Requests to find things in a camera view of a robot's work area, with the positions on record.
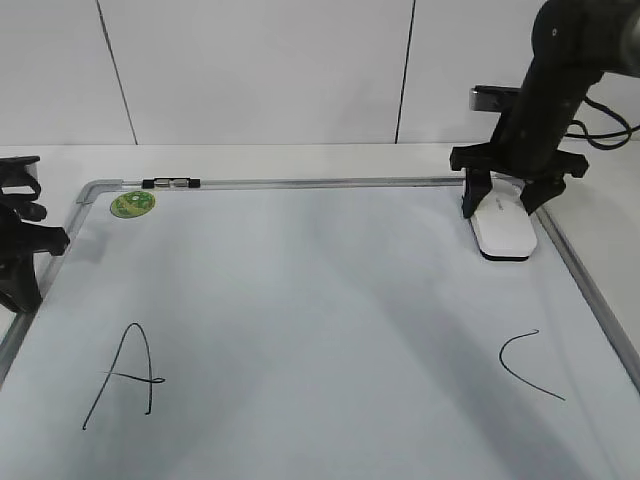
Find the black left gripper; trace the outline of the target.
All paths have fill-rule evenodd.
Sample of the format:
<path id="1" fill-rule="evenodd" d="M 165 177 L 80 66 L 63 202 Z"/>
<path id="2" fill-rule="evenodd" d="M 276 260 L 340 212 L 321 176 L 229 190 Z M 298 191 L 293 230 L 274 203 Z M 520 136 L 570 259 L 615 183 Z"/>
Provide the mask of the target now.
<path id="1" fill-rule="evenodd" d="M 37 155 L 1 159 L 1 305 L 33 313 L 42 302 L 34 253 L 61 256 L 69 245 L 62 227 L 39 225 L 47 209 L 37 203 L 42 187 Z"/>

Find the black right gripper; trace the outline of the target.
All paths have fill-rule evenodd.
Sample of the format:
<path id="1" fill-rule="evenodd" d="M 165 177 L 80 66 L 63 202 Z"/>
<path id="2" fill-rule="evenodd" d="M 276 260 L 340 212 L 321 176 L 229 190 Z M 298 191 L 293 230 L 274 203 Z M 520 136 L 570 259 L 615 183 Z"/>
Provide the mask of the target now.
<path id="1" fill-rule="evenodd" d="M 465 170 L 462 214 L 471 218 L 492 191 L 491 172 L 528 181 L 520 201 L 528 215 L 566 189 L 562 177 L 581 178 L 588 169 L 582 154 L 559 149 L 568 113 L 542 97 L 519 92 L 513 107 L 501 113 L 489 141 L 457 146 L 449 163 L 453 171 Z"/>

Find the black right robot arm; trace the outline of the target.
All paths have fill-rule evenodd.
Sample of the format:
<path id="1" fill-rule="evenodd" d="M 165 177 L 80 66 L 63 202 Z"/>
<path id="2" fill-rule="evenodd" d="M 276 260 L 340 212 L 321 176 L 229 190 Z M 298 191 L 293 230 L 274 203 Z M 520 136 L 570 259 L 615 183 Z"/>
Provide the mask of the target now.
<path id="1" fill-rule="evenodd" d="M 486 143 L 453 148 L 450 167 L 465 173 L 464 218 L 492 189 L 492 173 L 523 181 L 520 201 L 533 213 L 561 195 L 565 176 L 581 178 L 589 164 L 559 145 L 589 89 L 604 74 L 639 74 L 636 1 L 547 1 L 533 24 L 533 59 L 518 88 L 477 85 L 474 111 L 500 117 Z"/>

